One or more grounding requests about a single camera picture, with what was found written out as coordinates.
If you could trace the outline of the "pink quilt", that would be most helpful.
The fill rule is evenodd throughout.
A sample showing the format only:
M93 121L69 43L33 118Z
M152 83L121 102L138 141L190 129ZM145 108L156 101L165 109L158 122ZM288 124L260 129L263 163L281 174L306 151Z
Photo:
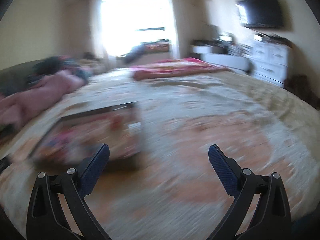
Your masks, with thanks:
M85 80L68 70L43 77L28 90L1 99L1 125L21 129L32 118L55 105L64 95L85 84Z

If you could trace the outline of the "dark cardboard box tray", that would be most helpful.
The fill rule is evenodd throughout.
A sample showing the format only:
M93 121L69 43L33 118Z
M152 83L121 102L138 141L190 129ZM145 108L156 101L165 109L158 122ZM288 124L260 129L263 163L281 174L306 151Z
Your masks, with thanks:
M142 150L142 124L136 102L61 117L29 154L37 165L77 165L103 144L110 161L131 159Z

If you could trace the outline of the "green padded headboard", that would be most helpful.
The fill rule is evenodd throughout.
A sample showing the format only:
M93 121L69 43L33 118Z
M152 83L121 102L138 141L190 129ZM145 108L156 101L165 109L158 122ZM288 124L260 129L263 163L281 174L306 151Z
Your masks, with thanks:
M34 66L42 60L29 61L1 70L1 94L9 96L28 88L27 78L34 73Z

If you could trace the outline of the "dark floral duvet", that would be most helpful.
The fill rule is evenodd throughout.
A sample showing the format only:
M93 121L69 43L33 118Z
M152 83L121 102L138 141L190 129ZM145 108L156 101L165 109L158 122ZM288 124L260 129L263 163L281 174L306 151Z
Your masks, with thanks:
M28 85L35 85L44 76L56 74L60 70L69 70L73 75L83 79L85 83L93 75L91 68L81 66L72 57L52 56L32 67L32 73L26 77Z

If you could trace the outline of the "cream peach bedspread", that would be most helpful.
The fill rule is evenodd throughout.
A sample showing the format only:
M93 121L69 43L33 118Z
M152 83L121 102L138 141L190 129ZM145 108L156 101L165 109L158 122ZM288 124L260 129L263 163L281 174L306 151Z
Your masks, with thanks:
M292 219L319 203L319 112L290 92L233 72L133 81L96 76L1 148L1 206L25 234L38 170L27 155L61 116L135 101L143 150L134 172L101 176L86 202L112 239L205 239L232 203L208 160L217 144L254 173L278 172Z

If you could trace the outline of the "brown fuzzy item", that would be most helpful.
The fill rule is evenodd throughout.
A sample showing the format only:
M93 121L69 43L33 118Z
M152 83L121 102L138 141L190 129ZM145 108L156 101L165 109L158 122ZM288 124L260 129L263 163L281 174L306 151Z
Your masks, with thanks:
M315 109L319 109L319 97L312 91L306 75L293 75L285 79L284 88Z

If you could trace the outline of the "white drawer cabinet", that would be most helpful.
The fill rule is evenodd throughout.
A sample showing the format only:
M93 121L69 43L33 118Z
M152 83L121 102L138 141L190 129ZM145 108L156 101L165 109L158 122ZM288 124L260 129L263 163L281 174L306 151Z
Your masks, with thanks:
M261 34L253 35L251 76L283 88L291 68L291 47L264 38Z

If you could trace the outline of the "white low desk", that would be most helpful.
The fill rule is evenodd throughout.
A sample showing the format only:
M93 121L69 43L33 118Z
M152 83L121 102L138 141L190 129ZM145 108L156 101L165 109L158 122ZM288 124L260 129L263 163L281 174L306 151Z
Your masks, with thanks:
M249 59L223 54L223 49L218 46L190 46L190 57L206 63L228 67L238 74L249 75L252 70Z

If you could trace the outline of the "dark clothes on sill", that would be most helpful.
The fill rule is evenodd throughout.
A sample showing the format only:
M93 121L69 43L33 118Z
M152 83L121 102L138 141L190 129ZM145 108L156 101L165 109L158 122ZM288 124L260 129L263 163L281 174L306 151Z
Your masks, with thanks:
M148 52L147 49L148 43L143 42L135 47L133 47L126 55L124 55L122 61L124 64L129 64L136 62L140 59L143 55Z

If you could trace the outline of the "pink folded blanket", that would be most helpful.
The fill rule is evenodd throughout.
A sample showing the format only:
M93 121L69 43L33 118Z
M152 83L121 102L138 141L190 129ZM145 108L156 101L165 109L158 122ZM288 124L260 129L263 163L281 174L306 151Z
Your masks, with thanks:
M129 70L136 81L232 71L228 67L210 64L193 57L179 60L167 59L141 66L131 66Z

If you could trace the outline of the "white right curtain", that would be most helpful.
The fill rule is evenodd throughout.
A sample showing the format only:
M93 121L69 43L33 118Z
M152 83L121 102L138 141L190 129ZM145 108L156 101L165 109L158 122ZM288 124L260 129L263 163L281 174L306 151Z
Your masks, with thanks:
M189 22L187 0L168 0L171 9L170 38L172 56L182 59L188 56L189 49Z

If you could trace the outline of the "window with teal frame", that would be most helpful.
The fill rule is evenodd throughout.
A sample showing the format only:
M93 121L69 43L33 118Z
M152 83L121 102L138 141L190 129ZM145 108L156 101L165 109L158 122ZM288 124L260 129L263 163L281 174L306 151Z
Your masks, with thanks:
M168 0L101 0L101 41L108 55L120 57L142 43L172 40Z

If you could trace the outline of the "black wall television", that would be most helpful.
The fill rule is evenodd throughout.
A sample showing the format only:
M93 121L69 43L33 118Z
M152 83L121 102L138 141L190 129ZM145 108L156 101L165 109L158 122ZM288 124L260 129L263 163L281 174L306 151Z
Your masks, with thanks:
M284 26L283 12L278 0L239 0L236 8L243 27L254 29Z

